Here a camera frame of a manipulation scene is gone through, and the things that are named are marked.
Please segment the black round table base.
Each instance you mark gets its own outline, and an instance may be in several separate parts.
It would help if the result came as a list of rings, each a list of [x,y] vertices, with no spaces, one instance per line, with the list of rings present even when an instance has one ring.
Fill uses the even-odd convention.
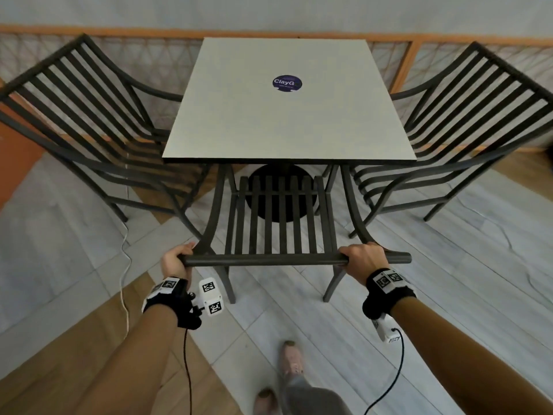
[[[279,189],[279,178],[284,178],[284,188],[285,191],[290,191],[291,189],[291,179],[293,176],[297,177],[298,180],[298,187],[300,191],[300,197],[299,197],[299,218],[303,218],[304,216],[307,216],[308,214],[308,203],[307,199],[304,195],[304,179],[307,178],[309,185],[311,188],[315,188],[315,181],[314,178],[303,168],[298,167],[297,165],[276,165],[276,164],[268,164],[264,165],[257,170],[255,170],[249,177],[248,177],[248,189],[250,191],[253,191],[253,182],[254,178],[259,177],[260,181],[260,192],[261,194],[264,194],[266,191],[266,178],[270,176],[272,178],[272,189],[273,191],[278,191]],[[252,195],[246,195],[245,201],[247,205],[250,207],[252,211],[255,211],[253,209],[253,199]],[[312,205],[313,210],[315,210],[315,204],[317,202],[317,194],[314,192],[314,195],[312,195]],[[277,194],[272,196],[272,222],[279,222],[280,221],[280,213],[278,209],[279,205],[279,197]],[[260,195],[258,198],[258,208],[257,208],[257,215],[259,218],[265,219],[266,217],[266,199],[264,195]],[[293,222],[294,216],[293,216],[293,200],[290,195],[285,196],[285,221],[286,222]]]

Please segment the person's right beige shoe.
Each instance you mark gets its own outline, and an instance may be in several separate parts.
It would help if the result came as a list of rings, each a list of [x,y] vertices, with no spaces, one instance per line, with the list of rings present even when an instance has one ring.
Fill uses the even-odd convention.
[[[286,340],[280,350],[280,371],[283,377],[303,376],[304,364],[300,349],[292,340]]]

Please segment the person's left forearm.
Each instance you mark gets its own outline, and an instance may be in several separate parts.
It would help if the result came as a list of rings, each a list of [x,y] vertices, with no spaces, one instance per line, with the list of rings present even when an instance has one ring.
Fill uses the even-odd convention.
[[[150,307],[79,399],[74,415],[150,415],[176,332],[172,309]]]

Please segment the person's right hand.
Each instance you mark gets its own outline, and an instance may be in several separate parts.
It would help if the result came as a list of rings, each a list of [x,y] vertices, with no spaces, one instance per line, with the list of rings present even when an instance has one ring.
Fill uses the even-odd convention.
[[[385,257],[384,249],[375,242],[350,245],[357,246],[356,263],[349,267],[344,267],[344,271],[360,285],[365,286],[367,279],[375,272],[385,271],[391,268]]]

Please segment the person's left beige shoe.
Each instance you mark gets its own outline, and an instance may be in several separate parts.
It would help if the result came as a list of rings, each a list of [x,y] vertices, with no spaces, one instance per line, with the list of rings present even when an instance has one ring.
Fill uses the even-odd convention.
[[[253,405],[253,415],[279,415],[279,403],[274,391],[266,387],[256,395]]]

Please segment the person's beige shoe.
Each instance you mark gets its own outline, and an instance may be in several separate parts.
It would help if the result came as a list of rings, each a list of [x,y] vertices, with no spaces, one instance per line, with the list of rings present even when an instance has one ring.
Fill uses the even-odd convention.
[[[292,340],[286,340],[280,350],[280,371],[283,377],[303,376],[304,364],[300,349]]]
[[[279,403],[274,391],[266,387],[256,395],[253,405],[253,415],[279,415]]]

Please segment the dark metal slatted chair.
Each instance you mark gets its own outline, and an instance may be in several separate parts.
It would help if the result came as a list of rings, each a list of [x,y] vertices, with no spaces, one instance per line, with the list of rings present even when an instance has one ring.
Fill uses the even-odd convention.
[[[287,188],[285,177],[273,182],[270,175],[261,182],[258,175],[252,185],[248,178],[234,184],[229,165],[219,165],[210,218],[192,255],[179,255],[186,267],[214,267],[223,283],[230,303],[236,302],[230,282],[230,267],[331,265],[334,275],[323,295],[329,302],[342,281],[348,258],[338,251],[331,186],[341,172],[344,196],[351,222],[362,243],[373,242],[356,202],[353,182],[346,165],[333,165],[327,185],[322,176],[301,182],[291,177]],[[221,213],[224,186],[231,185],[225,252],[216,254],[211,243]]]
[[[370,209],[365,227],[379,215],[431,206],[428,222],[497,162],[553,130],[553,92],[476,41],[391,99],[416,101],[404,120],[415,161],[350,170]]]
[[[128,75],[82,34],[0,88],[0,122],[45,149],[122,222],[121,206],[186,216],[211,165],[168,164],[170,128],[154,122],[144,97],[178,108],[183,94]]]

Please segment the person's left hand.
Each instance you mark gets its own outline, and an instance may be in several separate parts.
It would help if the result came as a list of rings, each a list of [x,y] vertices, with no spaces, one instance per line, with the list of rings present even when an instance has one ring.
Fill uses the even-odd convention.
[[[175,247],[167,251],[160,260],[163,279],[174,277],[192,281],[192,268],[186,267],[175,257]]]

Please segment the person's grey trouser leg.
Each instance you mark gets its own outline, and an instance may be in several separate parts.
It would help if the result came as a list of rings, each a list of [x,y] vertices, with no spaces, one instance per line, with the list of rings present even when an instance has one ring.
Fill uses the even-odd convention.
[[[314,387],[302,374],[287,374],[280,387],[283,415],[353,415],[333,390]]]

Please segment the person's right forearm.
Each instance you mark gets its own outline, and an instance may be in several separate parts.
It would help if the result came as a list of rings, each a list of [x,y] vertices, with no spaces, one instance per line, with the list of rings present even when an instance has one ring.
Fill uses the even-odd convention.
[[[414,297],[391,315],[466,415],[553,415],[553,401],[511,366]]]

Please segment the round blue sticker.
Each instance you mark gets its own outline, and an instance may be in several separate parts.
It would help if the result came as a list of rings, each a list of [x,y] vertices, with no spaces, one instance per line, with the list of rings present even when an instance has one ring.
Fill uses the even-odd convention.
[[[302,80],[299,77],[292,75],[277,76],[273,82],[273,87],[282,92],[292,92],[300,90]]]

